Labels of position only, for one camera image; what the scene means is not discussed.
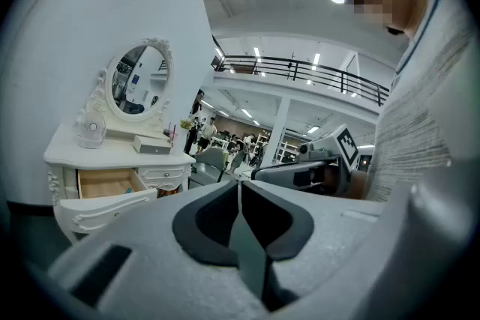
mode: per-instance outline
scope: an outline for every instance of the balcony railing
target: balcony railing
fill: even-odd
[[[288,58],[266,56],[260,60],[256,56],[226,55],[223,61],[214,60],[211,66],[217,72],[283,76],[293,82],[304,82],[305,86],[326,85],[335,91],[370,100],[379,106],[389,96],[388,88],[336,68]]]

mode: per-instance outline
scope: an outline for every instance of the white shirt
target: white shirt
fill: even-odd
[[[202,128],[202,138],[210,139],[213,135],[217,134],[217,128],[213,124],[205,124]]]
[[[461,63],[474,22],[463,0],[431,1],[379,115],[367,199],[386,201],[397,183],[415,183],[452,158],[431,100]]]

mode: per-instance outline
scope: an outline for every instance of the white wall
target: white wall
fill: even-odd
[[[359,76],[390,89],[394,70],[368,56],[358,54]]]
[[[168,39],[173,94],[165,124],[188,115],[213,55],[203,0],[16,0],[0,40],[0,160],[7,199],[51,204],[43,153],[73,124],[98,71],[128,44]]]

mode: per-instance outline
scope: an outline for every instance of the white column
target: white column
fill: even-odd
[[[290,98],[282,97],[280,108],[277,112],[275,124],[271,131],[270,140],[268,141],[267,151],[263,157],[262,167],[268,167],[272,165],[273,156],[278,147],[278,143],[281,142],[282,132],[284,131],[285,123],[287,122],[288,108],[290,107]]]

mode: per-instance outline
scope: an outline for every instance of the white vanity table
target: white vanity table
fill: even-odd
[[[173,63],[167,42],[141,40],[133,48],[142,46],[161,52],[170,78]],[[78,127],[60,124],[43,155],[49,166],[48,183],[55,218],[72,242],[77,241],[75,233],[92,233],[122,212],[154,201],[161,191],[188,189],[188,177],[195,159],[184,154],[183,148],[174,146],[170,154],[164,155],[139,154],[134,148],[135,134],[168,139],[163,135],[163,113],[168,105],[169,86],[166,82],[160,91],[153,88],[145,93],[157,94],[157,102],[148,111],[134,115],[121,111],[110,90],[122,57],[115,57],[109,68],[100,72],[97,88],[79,114],[95,112],[104,117],[106,138],[102,146],[96,149],[81,147]],[[131,73],[136,69],[137,64],[132,64]],[[128,86],[125,84],[124,92],[128,91]]]

